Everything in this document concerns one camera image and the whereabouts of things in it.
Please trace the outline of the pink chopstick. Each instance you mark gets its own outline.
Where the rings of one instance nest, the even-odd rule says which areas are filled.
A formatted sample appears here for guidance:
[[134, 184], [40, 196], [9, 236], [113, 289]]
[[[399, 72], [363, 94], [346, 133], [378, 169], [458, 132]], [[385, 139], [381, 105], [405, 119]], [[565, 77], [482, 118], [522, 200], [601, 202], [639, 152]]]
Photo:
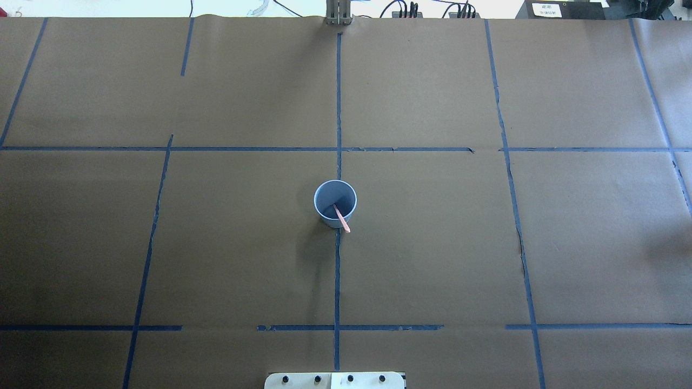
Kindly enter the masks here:
[[334, 208], [334, 210], [336, 212], [336, 216], [338, 218], [338, 221], [341, 223], [341, 227], [342, 227], [343, 231], [346, 233], [350, 233], [351, 229], [348, 225], [348, 222], [346, 221], [346, 219], [344, 219], [344, 216], [343, 216], [343, 214], [341, 214], [339, 208], [336, 206], [336, 204], [333, 204], [332, 207]]

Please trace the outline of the upper orange connector block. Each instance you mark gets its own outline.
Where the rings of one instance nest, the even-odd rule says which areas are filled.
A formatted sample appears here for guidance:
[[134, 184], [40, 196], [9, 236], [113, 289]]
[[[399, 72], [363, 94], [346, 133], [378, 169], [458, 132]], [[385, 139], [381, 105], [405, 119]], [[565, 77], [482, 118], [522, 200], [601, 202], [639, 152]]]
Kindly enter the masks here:
[[391, 10], [391, 18], [393, 19], [421, 19], [423, 17], [422, 12], [418, 9], [418, 3], [413, 1], [393, 1], [383, 10], [380, 17], [383, 18], [385, 11], [390, 10], [394, 5], [397, 5], [398, 9]]

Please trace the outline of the blue ribbed cup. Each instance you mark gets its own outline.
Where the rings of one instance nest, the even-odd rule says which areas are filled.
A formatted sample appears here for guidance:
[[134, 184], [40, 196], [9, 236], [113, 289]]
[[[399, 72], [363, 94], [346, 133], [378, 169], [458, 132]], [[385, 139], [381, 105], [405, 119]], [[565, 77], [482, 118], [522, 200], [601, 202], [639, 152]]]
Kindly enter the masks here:
[[356, 190], [343, 180], [327, 180], [316, 188], [313, 205], [324, 224], [341, 229], [356, 210]]

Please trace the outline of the orange connector block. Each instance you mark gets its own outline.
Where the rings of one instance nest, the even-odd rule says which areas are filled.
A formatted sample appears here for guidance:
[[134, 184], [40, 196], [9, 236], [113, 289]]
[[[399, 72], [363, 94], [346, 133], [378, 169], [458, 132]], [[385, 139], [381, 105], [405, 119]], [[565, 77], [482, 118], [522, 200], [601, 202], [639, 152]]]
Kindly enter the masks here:
[[448, 19], [477, 19], [480, 16], [476, 7], [466, 1], [463, 3], [450, 3], [445, 10], [445, 17]]
[[421, 19], [423, 17], [422, 12], [418, 9], [418, 3], [413, 1], [393, 1], [383, 10], [380, 17], [383, 18], [385, 11], [390, 10], [394, 5], [397, 5], [398, 9], [391, 10], [391, 18], [393, 19]]

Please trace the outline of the lower orange connector block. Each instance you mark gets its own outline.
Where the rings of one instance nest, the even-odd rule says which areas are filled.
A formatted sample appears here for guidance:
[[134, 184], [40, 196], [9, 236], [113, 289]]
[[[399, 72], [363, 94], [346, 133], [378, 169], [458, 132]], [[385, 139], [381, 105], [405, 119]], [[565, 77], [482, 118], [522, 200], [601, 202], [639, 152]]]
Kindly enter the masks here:
[[480, 16], [476, 7], [466, 1], [463, 3], [450, 3], [445, 10], [445, 17], [448, 19], [477, 19]]

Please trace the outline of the white column with base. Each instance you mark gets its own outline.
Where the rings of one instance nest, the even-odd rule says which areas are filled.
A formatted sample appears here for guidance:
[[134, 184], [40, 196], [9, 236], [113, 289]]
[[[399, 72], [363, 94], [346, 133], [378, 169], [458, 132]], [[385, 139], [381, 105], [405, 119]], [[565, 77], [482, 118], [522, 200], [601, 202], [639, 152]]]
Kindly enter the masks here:
[[267, 376], [264, 388], [406, 388], [404, 373], [282, 372]]

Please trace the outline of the aluminium frame post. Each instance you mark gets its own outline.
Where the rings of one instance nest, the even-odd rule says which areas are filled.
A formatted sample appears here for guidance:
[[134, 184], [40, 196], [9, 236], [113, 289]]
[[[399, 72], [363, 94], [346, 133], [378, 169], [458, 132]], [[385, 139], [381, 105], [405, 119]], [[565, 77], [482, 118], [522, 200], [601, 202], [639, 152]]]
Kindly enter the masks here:
[[352, 20], [351, 0], [326, 0], [326, 25], [350, 25]]

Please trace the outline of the black power box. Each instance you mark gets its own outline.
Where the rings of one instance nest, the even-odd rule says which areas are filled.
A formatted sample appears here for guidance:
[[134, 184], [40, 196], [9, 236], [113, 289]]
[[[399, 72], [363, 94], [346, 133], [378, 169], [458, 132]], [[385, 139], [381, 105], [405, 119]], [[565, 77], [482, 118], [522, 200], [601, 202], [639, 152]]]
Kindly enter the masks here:
[[606, 20], [601, 2], [524, 1], [515, 19]]

